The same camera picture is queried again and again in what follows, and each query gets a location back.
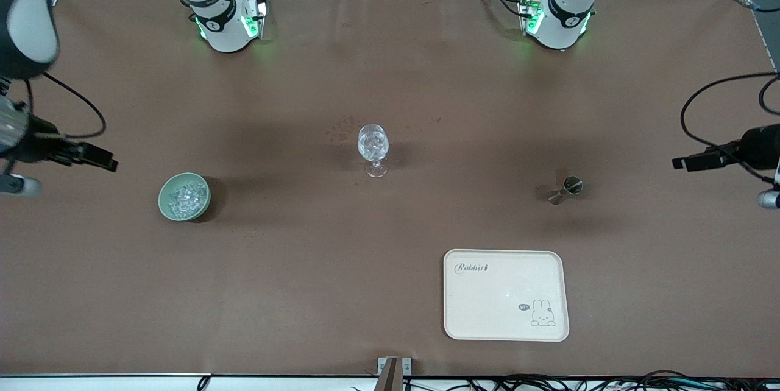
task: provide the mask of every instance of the green bowl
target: green bowl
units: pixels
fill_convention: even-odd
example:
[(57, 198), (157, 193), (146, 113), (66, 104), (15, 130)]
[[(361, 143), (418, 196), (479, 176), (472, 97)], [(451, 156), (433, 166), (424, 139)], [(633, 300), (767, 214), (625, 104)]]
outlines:
[[(171, 208), (168, 207), (168, 204), (172, 202), (171, 194), (174, 191), (177, 191), (180, 188), (183, 188), (186, 185), (192, 185), (193, 183), (203, 183), (206, 185), (206, 203), (203, 205), (203, 208), (198, 210), (197, 213), (193, 214), (192, 216), (188, 218), (176, 218), (173, 216), (173, 212), (171, 211)], [(184, 172), (184, 174), (178, 174), (175, 177), (168, 180), (165, 185), (162, 186), (160, 189), (160, 194), (157, 197), (157, 205), (160, 209), (160, 213), (162, 213), (162, 216), (165, 216), (165, 218), (170, 219), (175, 222), (184, 222), (187, 220), (193, 220), (197, 219), (198, 216), (205, 213), (208, 205), (211, 203), (211, 189), (208, 187), (208, 183), (206, 180), (204, 180), (201, 175), (193, 174), (192, 172)]]

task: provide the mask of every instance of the tabletop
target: tabletop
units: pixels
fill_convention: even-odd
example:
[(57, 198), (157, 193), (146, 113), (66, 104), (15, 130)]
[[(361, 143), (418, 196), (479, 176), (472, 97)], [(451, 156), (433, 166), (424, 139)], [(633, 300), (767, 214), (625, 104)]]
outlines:
[[(271, 0), (265, 41), (219, 54), (178, 0), (59, 0), (51, 72), (108, 119), (116, 174), (21, 164), (2, 197), (0, 371), (780, 375), (780, 222), (737, 166), (687, 172), (700, 86), (771, 69), (730, 0), (597, 0), (565, 52), (497, 0)], [(761, 80), (719, 86), (691, 129), (725, 143), (773, 122)], [(36, 111), (89, 131), (48, 80)], [(21, 99), (23, 89), (12, 88)], [(357, 130), (381, 124), (372, 179)], [(201, 222), (158, 211), (206, 175)], [(561, 175), (585, 191), (550, 205)], [(561, 343), (460, 341), (442, 325), (455, 248), (553, 250)]]

